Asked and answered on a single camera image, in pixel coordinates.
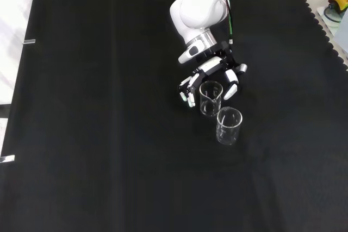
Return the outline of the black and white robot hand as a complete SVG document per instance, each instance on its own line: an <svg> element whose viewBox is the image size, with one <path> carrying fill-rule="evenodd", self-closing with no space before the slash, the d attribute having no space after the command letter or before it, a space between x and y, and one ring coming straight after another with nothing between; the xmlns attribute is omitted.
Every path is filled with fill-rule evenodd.
<svg viewBox="0 0 348 232"><path fill-rule="evenodd" d="M189 107L194 107L196 105L196 89L200 87L204 80L218 71L225 74L229 83L229 87L223 96L223 99L227 101L237 93L239 87L238 77L247 71L247 65L239 64L234 60L230 45L226 42L222 42L222 47L215 52L213 57L193 70L192 75L179 84L178 91L181 99Z"/></svg>

